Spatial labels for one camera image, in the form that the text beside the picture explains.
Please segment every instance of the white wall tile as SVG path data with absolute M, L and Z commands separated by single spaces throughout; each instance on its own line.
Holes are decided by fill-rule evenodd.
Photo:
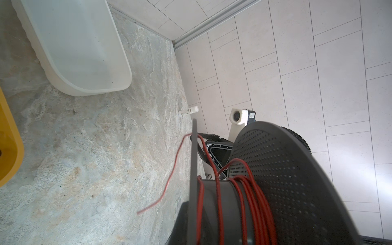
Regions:
M 196 106 L 199 108 L 199 111 L 191 114 L 192 119 L 197 120 L 197 132 L 207 134 L 207 127 L 205 126 L 203 109 L 201 107 L 201 103 L 196 103 L 194 105 L 189 105 L 189 107 Z
M 162 13 L 184 31 L 189 31 L 207 19 L 196 0 L 174 0 Z
M 245 72 L 256 70 L 257 68 L 272 64 L 274 62 L 278 62 L 278 57 L 276 56 L 276 52 L 273 52 L 272 54 L 268 54 L 256 60 L 253 60 L 249 63 L 246 63 L 244 65 Z
M 227 139 L 229 129 L 225 110 L 223 109 L 222 98 L 220 96 L 219 85 L 199 90 L 200 102 L 203 107 L 205 125 L 209 134 L 217 134 Z
M 361 236 L 383 238 L 379 213 L 349 211 L 349 215 Z
M 215 76 L 214 60 L 207 33 L 189 42 L 187 45 L 196 83 Z
M 109 0 L 107 3 L 152 30 L 158 29 L 169 19 L 147 0 Z
M 361 32 L 316 47 L 316 55 L 325 126 L 369 120 Z
M 361 0 L 366 68 L 392 61 L 392 1 Z
M 212 3 L 218 3 L 218 4 L 207 5 L 205 8 L 203 8 L 203 10 L 204 10 L 205 14 L 208 16 L 208 18 L 210 18 L 212 15 L 223 10 L 224 8 L 226 8 L 227 6 L 229 6 L 230 4 L 232 4 L 235 1 L 236 0 L 223 0 L 223 1 L 216 0 L 216 1 L 213 1 Z
M 376 176 L 384 238 L 392 240 L 392 174 Z
M 375 164 L 376 174 L 392 174 L 392 163 Z
M 237 39 L 237 30 L 233 30 L 226 35 L 221 36 L 220 38 L 216 39 L 215 41 L 211 42 L 211 50 L 214 51 L 215 49 L 222 47 L 223 45 L 231 42 L 234 39 Z
M 188 48 L 186 45 L 176 50 L 176 59 L 188 105 L 196 104 L 200 102 L 200 100 L 197 92 L 195 78 L 193 76 L 191 60 L 189 59 Z
M 360 31 L 361 27 L 361 18 L 350 21 L 344 25 L 333 28 L 329 31 L 320 33 L 314 36 L 314 46 L 320 46 L 321 44 L 336 40 L 348 34 Z
M 332 182 L 331 165 L 329 163 L 328 151 L 323 152 L 313 152 L 312 156 L 319 163 L 320 167 L 324 170 L 324 173 L 328 176 L 329 180 Z
M 244 63 L 276 51 L 268 1 L 260 1 L 235 18 Z
M 378 202 L 370 132 L 327 139 L 334 187 L 342 200 Z
M 166 23 L 159 27 L 156 32 L 170 40 L 175 40 L 185 33 L 183 29 L 171 20 L 166 21 Z
M 325 131 L 327 132 L 327 136 L 365 132 L 370 131 L 370 124 L 369 121 L 348 123 L 343 125 L 325 127 Z
M 238 39 L 213 52 L 216 73 L 225 107 L 249 101 L 249 91 Z
M 392 74 L 392 62 L 366 69 L 366 79 L 375 79 Z
M 350 211 L 380 212 L 378 203 L 344 201 L 343 204 L 346 206 L 346 209 Z
M 233 31 L 236 29 L 236 22 L 234 17 L 226 20 L 222 24 L 214 27 L 212 30 L 208 31 L 208 37 L 210 38 L 210 42 L 220 38 L 223 35 Z
M 239 103 L 237 105 L 232 105 L 232 106 L 225 107 L 225 114 L 226 115 L 230 114 L 231 113 L 231 109 L 233 109 L 233 108 L 252 110 L 252 103 L 249 100 L 249 101 L 246 101 L 246 102 L 243 102 L 243 103 Z
M 314 35 L 361 17 L 358 0 L 310 0 L 309 3 Z
M 314 152 L 327 151 L 317 67 L 281 77 L 290 129 L 300 134 Z
M 155 4 L 155 7 L 162 11 L 164 8 L 166 8 L 173 0 L 160 0 L 157 4 Z
M 281 75 L 316 64 L 308 0 L 270 0 Z
M 289 127 L 278 63 L 248 72 L 246 76 L 256 119 Z
M 392 163 L 392 75 L 367 81 L 374 163 Z
M 200 89 L 204 89 L 206 87 L 212 86 L 217 83 L 218 83 L 218 78 L 216 76 L 213 76 L 213 77 L 208 78 L 204 81 L 196 83 L 196 86 L 197 86 L 197 89 L 200 90 Z

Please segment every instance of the marble-look floor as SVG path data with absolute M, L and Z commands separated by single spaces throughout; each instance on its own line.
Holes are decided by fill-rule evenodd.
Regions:
M 164 244 L 188 198 L 190 117 L 172 44 L 113 13 L 130 87 L 73 97 L 46 79 L 9 0 L 0 0 L 0 86 L 25 156 L 0 188 L 0 244 Z

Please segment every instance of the white device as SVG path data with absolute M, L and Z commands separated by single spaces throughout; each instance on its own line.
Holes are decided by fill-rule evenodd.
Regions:
M 243 109 L 231 109 L 230 122 L 231 128 L 229 138 L 231 142 L 234 142 L 240 133 L 240 131 L 248 125 L 248 121 L 254 122 L 256 113 L 254 111 L 243 110 Z

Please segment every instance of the grout line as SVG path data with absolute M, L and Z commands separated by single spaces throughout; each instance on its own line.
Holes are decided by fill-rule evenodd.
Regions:
M 356 202 L 356 203 L 378 203 L 378 202 L 366 202 L 366 201 L 343 201 L 343 202 Z
M 269 56 L 270 54 L 264 55 L 264 56 L 262 56 L 262 57 L 260 57 L 260 58 L 255 59 L 255 60 L 264 58 L 264 57 L 266 57 L 266 56 Z
M 365 132 L 370 132 L 368 131 L 362 131 L 362 132 L 354 132 L 354 133 L 347 133 L 347 134 L 359 134 L 359 133 L 365 133 Z M 338 135 L 346 135 L 346 134 L 334 134 L 334 135 L 328 135 L 327 137 L 332 137 L 332 136 L 338 136 Z
M 367 212 L 367 213 L 380 213 L 380 212 L 371 212 L 371 211 L 359 211 L 359 210 L 349 210 L 347 209 L 347 211 L 354 211 L 354 212 Z
M 357 19 L 359 19 L 359 18 L 360 18 L 360 17 L 358 17 L 358 18 L 356 18 L 356 19 L 353 19 L 353 20 L 350 20 L 349 22 L 355 21 L 355 20 L 357 20 Z M 341 25 L 335 26 L 334 28 L 331 28 L 331 29 L 329 29 L 329 30 L 323 31 L 323 32 L 321 32 L 321 33 L 330 31 L 330 30 L 335 29 L 336 27 L 339 27 L 339 26 L 341 26 Z
M 358 31 L 355 31 L 355 32 L 353 32 L 353 33 L 350 33 L 350 34 L 347 34 L 347 35 L 345 35 L 345 36 L 348 36 L 348 35 L 351 35 L 351 34 L 354 34 L 354 33 L 357 33 Z M 341 39 L 342 37 L 345 37 L 345 36 L 341 36 L 341 37 L 339 37 L 339 38 L 337 38 L 337 39 L 334 39 L 334 40 L 332 40 L 332 41 L 335 41 L 335 40 L 338 40 L 338 39 Z
M 235 41 L 236 39 L 234 39 L 234 40 L 231 40 L 230 42 L 228 42 L 228 43 L 225 43 L 225 44 L 223 44 L 222 46 L 219 46 L 219 47 L 217 47 L 216 49 L 219 49 L 220 47 L 223 47 L 223 46 L 225 46 L 226 44 L 229 44 L 229 43 L 231 43 L 231 42 Z
M 218 37 L 217 39 L 214 39 L 214 40 L 212 40 L 210 43 L 212 43 L 213 41 L 216 41 L 216 40 L 218 40 L 219 38 L 221 38 L 221 37 L 223 37 L 223 36 L 225 36 L 225 35 L 227 35 L 227 34 L 229 34 L 230 32 L 232 32 L 232 31 L 234 31 L 235 29 L 233 29 L 233 30 L 231 30 L 231 31 L 229 31 L 228 33 L 225 33 L 225 34 L 223 34 L 222 36 L 220 36 L 220 37 Z
M 211 50 L 210 36 L 208 35 L 208 32 L 207 32 L 207 38 L 208 38 L 208 43 L 210 45 L 210 50 Z M 215 60 L 214 60 L 214 55 L 212 54 L 212 50 L 211 50 L 211 56 L 212 56 L 212 62 L 214 62 L 214 69 L 215 69 L 216 79 L 218 80 L 219 93 L 221 95 L 222 106 L 223 106 L 223 114 L 225 114 L 225 104 L 223 103 L 222 92 L 220 90 L 219 78 L 218 78 L 218 73 L 216 72 Z M 227 120 L 226 120 L 226 126 L 227 126 L 227 130 L 229 131 L 229 134 L 230 134 L 230 129 L 229 129 L 229 125 L 227 124 Z
M 333 125 L 333 126 L 326 126 L 326 128 L 328 127 L 335 127 L 335 126 L 340 126 L 340 125 L 347 125 L 347 124 L 353 124 L 353 123 L 343 123 L 343 124 L 338 124 L 338 125 Z
M 309 67 L 312 67 L 312 66 L 315 66 L 315 65 L 317 65 L 317 62 L 314 65 L 311 65 L 311 66 L 308 66 L 308 67 L 305 67 L 305 68 L 302 68 L 302 69 L 299 69 L 299 70 L 296 70 L 296 71 L 292 71 L 292 72 L 286 73 L 286 74 L 281 75 L 281 76 L 286 76 L 287 74 L 294 73 L 294 72 L 297 72 L 297 71 L 300 71 L 300 70 L 303 70 L 303 69 L 306 69 L 306 68 L 309 68 Z
M 269 10 L 269 12 L 270 12 L 270 19 L 271 19 L 272 35 L 273 35 L 273 37 L 274 37 L 275 52 L 276 52 L 276 62 L 278 63 L 278 70 L 279 70 L 280 85 L 282 86 L 283 102 L 285 103 L 285 111 L 286 111 L 287 127 L 288 127 L 288 128 L 290 128 L 290 125 L 289 125 L 289 117 L 288 117 L 288 115 L 287 115 L 287 108 L 286 108 L 285 93 L 284 93 L 284 91 L 283 91 L 282 75 L 280 74 L 279 58 L 278 58 L 278 50 L 277 50 L 277 48 L 276 48 L 275 32 L 274 32 L 274 25 L 272 24 L 271 8 L 270 8 L 269 0 L 267 0 L 267 1 L 268 1 L 268 10 Z
M 359 12 L 361 13 L 361 17 L 362 17 L 361 1 L 359 1 Z M 361 34 L 362 34 L 362 48 L 363 48 L 363 68 L 364 68 L 364 71 L 365 71 L 365 73 L 366 73 L 365 46 L 364 46 L 364 44 L 363 44 L 363 31 L 362 31 L 362 29 L 363 29 L 363 26 L 362 26 L 362 18 L 361 18 Z M 383 220 L 382 220 L 382 217 L 381 217 L 381 209 L 380 209 L 380 198 L 379 198 L 379 195 L 378 195 L 376 167 L 374 166 L 375 160 L 374 160 L 374 148 L 373 148 L 373 137 L 372 137 L 372 124 L 371 124 L 371 122 L 370 122 L 369 94 L 368 94 L 368 88 L 367 88 L 367 80 L 366 80 L 366 99 L 367 99 L 367 102 L 368 102 L 370 140 L 371 140 L 371 142 L 372 142 L 373 168 L 374 168 L 374 177 L 376 178 L 376 190 L 377 190 L 378 210 L 380 211 L 381 232 L 382 232 L 383 238 L 384 238 Z
M 173 1 L 174 1 L 174 0 L 173 0 Z M 173 2 L 173 1 L 172 1 L 172 2 Z M 148 3 L 149 3 L 149 4 L 151 4 L 152 6 L 154 6 L 152 3 L 150 3 L 150 2 L 148 2 Z M 171 2 L 170 2 L 170 3 L 171 3 Z M 167 6 L 169 6 L 169 4 L 168 4 Z M 157 7 L 155 7 L 155 6 L 154 6 L 154 8 L 158 9 L 158 8 L 157 8 Z M 166 8 L 166 7 L 165 7 L 165 8 Z M 163 10 L 164 10 L 165 8 L 163 8 Z M 162 10 L 162 11 L 163 11 L 163 10 Z M 162 14 L 164 14 L 164 13 L 163 13 L 162 11 L 160 11 L 159 9 L 158 9 L 158 11 L 159 11 L 159 12 L 161 12 Z M 167 17 L 167 15 L 165 15 L 165 14 L 164 14 L 164 16 L 166 16 L 166 17 Z M 168 18 L 169 20 L 173 21 L 173 20 L 172 20 L 172 19 L 170 19 L 169 17 L 167 17 L 167 18 Z M 166 22 L 167 22 L 167 21 L 166 21 Z M 174 23 L 174 24 L 176 24 L 174 21 L 173 21 L 173 23 Z M 176 24 L 176 25 L 177 25 L 177 24 Z M 179 28 L 181 28 L 179 25 L 177 25 L 177 26 L 178 26 Z M 181 30 L 185 31 L 185 30 L 184 30 L 184 29 L 182 29 L 182 28 L 181 28 Z M 186 31 L 185 31 L 185 32 L 186 32 Z
M 235 16 L 234 16 L 234 23 L 235 23 L 235 25 L 236 25 L 236 30 L 237 30 L 238 45 L 240 46 L 240 51 L 241 51 L 241 59 L 242 59 L 243 67 L 244 67 L 244 73 L 245 73 L 245 79 L 246 79 L 246 86 L 248 87 L 250 106 L 253 108 L 252 99 L 250 98 L 250 90 L 249 90 L 248 77 L 246 76 L 246 72 L 245 72 L 244 57 L 242 56 L 242 49 L 241 49 L 241 43 L 240 43 L 240 36 L 238 35 L 237 21 L 236 21 L 236 17 L 235 17 Z
M 255 71 L 255 70 L 260 69 L 260 68 L 263 68 L 263 67 L 265 67 L 265 66 L 267 66 L 267 65 L 263 65 L 263 66 L 261 66 L 261 67 L 259 67 L 259 68 L 256 68 L 256 69 L 254 69 L 254 70 L 251 70 L 251 71 Z
M 372 79 L 369 79 L 369 80 L 366 80 L 366 81 L 370 81 L 370 80 L 373 80 L 373 79 L 377 79 L 377 78 L 380 78 L 380 77 L 385 77 L 385 76 L 379 76 L 379 77 L 376 77 L 376 78 L 372 78 Z
M 210 78 L 213 78 L 213 76 L 212 76 L 212 77 L 209 77 L 209 78 L 207 78 L 207 79 L 204 79 L 203 81 L 197 82 L 196 84 L 201 83 L 201 82 L 204 82 L 204 81 L 206 81 L 206 80 L 208 80 L 208 79 L 210 79 Z
M 193 71 L 192 60 L 191 60 L 191 56 L 189 55 L 188 45 L 185 44 L 185 46 L 187 47 L 188 56 L 189 56 L 189 62 L 191 63 L 191 68 L 192 68 L 192 73 L 193 73 L 193 79 L 194 79 L 194 78 L 195 78 L 195 73 L 194 73 L 194 71 Z M 199 103 L 200 103 L 201 111 L 203 111 L 203 107 L 202 107 L 202 105 L 201 105 L 201 100 L 200 100 L 200 95 L 199 95 L 199 91 L 198 91 L 198 90 L 197 90 L 197 96 L 199 97 Z M 207 133 L 208 133 L 207 124 L 205 123 L 204 112 L 203 112 L 203 119 L 204 119 L 204 124 L 205 124 L 205 130 L 206 130 Z
M 310 0 L 308 0 L 308 3 L 309 3 L 310 24 L 311 24 L 311 26 L 312 26 L 312 36 L 313 36 L 313 46 L 314 46 L 313 22 L 312 22 L 312 12 L 311 12 L 311 10 L 310 10 Z M 331 182 L 332 182 L 332 186 L 334 186 L 334 177 L 333 177 L 333 174 L 332 174 L 331 157 L 329 156 L 329 146 L 328 146 L 327 129 L 326 129 L 326 127 L 325 127 L 325 116 L 324 116 L 323 98 L 322 98 L 322 96 L 321 96 L 320 76 L 319 76 L 319 74 L 318 74 L 316 47 L 314 47 L 314 58 L 316 59 L 317 80 L 318 80 L 318 82 L 319 82 L 320 101 L 321 101 L 321 111 L 323 112 L 325 140 L 327 141 L 329 169 L 331 170 Z
M 208 16 L 205 14 L 205 12 L 204 12 L 204 9 L 200 6 L 200 4 L 199 4 L 199 2 L 198 1 L 196 1 L 197 2 L 197 4 L 199 5 L 199 7 L 201 8 L 201 10 L 203 11 L 203 13 L 204 13 L 204 15 L 205 15 L 205 17 L 207 17 L 207 19 L 208 19 Z
M 390 62 L 387 62 L 387 63 L 384 63 L 384 64 L 380 64 L 380 65 L 386 65 L 386 64 L 388 64 L 388 63 L 392 63 L 392 61 L 390 61 Z M 366 68 L 366 67 L 365 67 L 365 70 L 366 70 L 366 69 L 370 69 L 370 68 L 373 68 L 373 67 L 376 67 L 376 66 L 379 66 L 379 65 L 375 65 L 375 66 L 372 66 L 372 67 L 368 67 L 368 68 Z
M 216 85 L 216 84 L 218 84 L 218 83 L 215 83 L 215 84 L 209 85 L 208 87 L 214 86 L 214 85 Z M 205 88 L 202 88 L 202 89 L 206 89 L 206 88 L 208 88 L 208 87 L 205 87 Z M 200 90 L 202 90 L 202 89 L 198 89 L 198 91 L 200 91 Z
M 242 104 L 242 103 L 245 103 L 245 102 L 249 102 L 250 100 L 247 100 L 247 101 L 244 101 L 244 102 L 241 102 L 241 103 L 238 103 L 238 104 L 235 104 L 235 105 L 239 105 L 239 104 Z

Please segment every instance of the yellow object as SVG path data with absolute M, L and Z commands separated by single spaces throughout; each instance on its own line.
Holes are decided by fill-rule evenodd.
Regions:
M 22 164 L 24 148 L 18 128 L 0 88 L 0 187 L 9 181 Z

